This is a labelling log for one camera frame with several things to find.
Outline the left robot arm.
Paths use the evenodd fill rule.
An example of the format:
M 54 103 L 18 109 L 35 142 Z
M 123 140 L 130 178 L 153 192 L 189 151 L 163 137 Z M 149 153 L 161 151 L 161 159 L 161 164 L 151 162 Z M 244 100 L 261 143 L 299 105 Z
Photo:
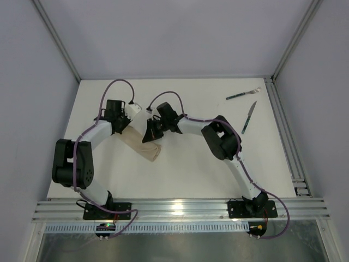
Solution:
M 94 179 L 93 150 L 114 134 L 122 134 L 142 108 L 135 102 L 107 100 L 93 124 L 75 141 L 59 139 L 55 145 L 52 180 L 71 188 L 88 204 L 117 213 L 112 194 Z

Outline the beige cloth napkin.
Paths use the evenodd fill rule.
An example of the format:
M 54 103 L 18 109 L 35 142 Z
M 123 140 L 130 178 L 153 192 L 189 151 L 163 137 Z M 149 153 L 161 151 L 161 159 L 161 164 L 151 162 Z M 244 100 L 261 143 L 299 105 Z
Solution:
M 131 149 L 150 162 L 154 162 L 161 152 L 161 145 L 154 142 L 142 142 L 143 136 L 134 127 L 127 126 L 119 138 Z

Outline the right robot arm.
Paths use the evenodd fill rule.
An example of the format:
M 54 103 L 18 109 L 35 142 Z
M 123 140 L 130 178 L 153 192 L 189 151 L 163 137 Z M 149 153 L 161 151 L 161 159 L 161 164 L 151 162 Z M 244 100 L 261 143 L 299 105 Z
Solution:
M 225 163 L 234 175 L 242 198 L 227 202 L 230 218 L 264 218 L 275 214 L 275 205 L 263 189 L 255 185 L 242 159 L 240 136 L 223 116 L 212 120 L 198 120 L 177 114 L 169 103 L 157 107 L 158 115 L 147 119 L 143 143 L 158 140 L 166 131 L 195 134 L 204 138 L 215 158 Z

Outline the green handled knife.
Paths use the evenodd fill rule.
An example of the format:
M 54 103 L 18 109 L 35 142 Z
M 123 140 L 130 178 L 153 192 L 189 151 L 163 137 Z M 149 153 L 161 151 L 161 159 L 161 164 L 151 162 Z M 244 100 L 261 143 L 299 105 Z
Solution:
M 246 121 L 245 121 L 243 129 L 242 129 L 242 134 L 245 134 L 245 131 L 248 127 L 248 124 L 250 122 L 250 119 L 251 119 L 252 113 L 254 112 L 256 104 L 257 104 L 257 101 L 255 101 L 249 109 L 248 116 L 246 118 Z

